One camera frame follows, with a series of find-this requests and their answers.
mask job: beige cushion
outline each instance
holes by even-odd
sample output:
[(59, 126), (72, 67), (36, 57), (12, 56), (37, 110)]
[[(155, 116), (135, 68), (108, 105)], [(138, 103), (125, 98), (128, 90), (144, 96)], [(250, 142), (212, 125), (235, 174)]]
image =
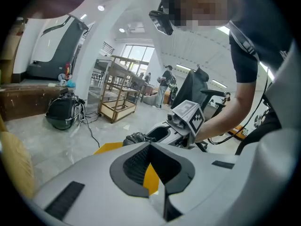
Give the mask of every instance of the beige cushion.
[(35, 185), (30, 154), (22, 141), (9, 132), (1, 132), (1, 159), (10, 180), (22, 195), (32, 198)]

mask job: tiled floor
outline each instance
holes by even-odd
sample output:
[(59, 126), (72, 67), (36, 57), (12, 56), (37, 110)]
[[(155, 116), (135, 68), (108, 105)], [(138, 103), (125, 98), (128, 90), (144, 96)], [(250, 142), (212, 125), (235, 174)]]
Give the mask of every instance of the tiled floor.
[[(156, 110), (150, 105), (138, 102), (135, 113), (114, 123), (101, 117), (90, 123), (94, 137), (100, 145), (108, 142), (123, 141), (127, 135), (134, 132), (146, 133), (150, 128), (166, 119), (169, 107), (163, 106), (162, 110)], [(97, 118), (96, 114), (90, 115), (89, 121)], [(18, 136), (32, 155), (37, 187), (77, 162), (78, 160), (92, 155), (97, 149), (97, 143), (91, 138), (87, 126), (82, 124), (74, 133), (76, 125), (66, 131), (53, 128), (45, 119), (44, 115), (9, 121), (8, 130)], [(227, 135), (214, 138), (220, 141)], [(222, 145), (208, 145), (211, 153), (234, 154), (239, 141), (231, 139)]]

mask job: black t-shirt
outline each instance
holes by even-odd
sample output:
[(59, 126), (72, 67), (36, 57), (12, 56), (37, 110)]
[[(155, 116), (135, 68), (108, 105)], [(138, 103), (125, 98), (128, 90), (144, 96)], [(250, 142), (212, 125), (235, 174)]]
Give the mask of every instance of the black t-shirt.
[[(259, 60), (275, 74), (287, 56), (293, 37), (271, 0), (244, 0), (244, 3), (243, 17), (232, 23), (248, 38)], [(236, 43), (232, 32), (229, 40), (237, 82), (254, 82), (258, 61)]]
[(166, 79), (160, 83), (160, 86), (168, 86), (166, 81), (170, 80), (170, 78), (172, 77), (171, 72), (166, 70), (162, 77), (165, 77)]

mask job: black bag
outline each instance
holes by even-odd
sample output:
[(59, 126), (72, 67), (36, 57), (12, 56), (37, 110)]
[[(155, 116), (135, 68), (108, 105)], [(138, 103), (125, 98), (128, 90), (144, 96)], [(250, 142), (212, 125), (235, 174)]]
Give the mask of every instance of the black bag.
[(126, 139), (123, 141), (122, 146), (136, 144), (139, 142), (146, 142), (146, 141), (156, 142), (157, 140), (154, 137), (148, 137), (147, 135), (142, 134), (141, 132), (136, 132), (130, 136), (127, 136)]
[(82, 112), (85, 102), (73, 93), (65, 93), (50, 101), (45, 114), (47, 121), (56, 129), (69, 129)]

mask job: person standing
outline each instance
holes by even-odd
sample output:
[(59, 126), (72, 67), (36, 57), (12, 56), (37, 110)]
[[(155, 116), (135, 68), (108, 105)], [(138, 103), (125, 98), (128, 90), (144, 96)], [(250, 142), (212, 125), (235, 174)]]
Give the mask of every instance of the person standing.
[(153, 107), (158, 110), (161, 108), (161, 105), (164, 100), (165, 91), (167, 90), (168, 85), (169, 85), (169, 80), (172, 77), (172, 74), (171, 74), (172, 69), (173, 69), (172, 66), (168, 65), (166, 67), (166, 71), (164, 72), (162, 77), (159, 77), (157, 79), (157, 81), (160, 83), (160, 86), (159, 86), (158, 94), (156, 96), (155, 105), (153, 105)]
[(150, 72), (145, 76), (144, 80), (145, 80), (146, 83), (148, 83), (148, 84), (150, 83), (150, 80), (151, 80), (151, 73)]

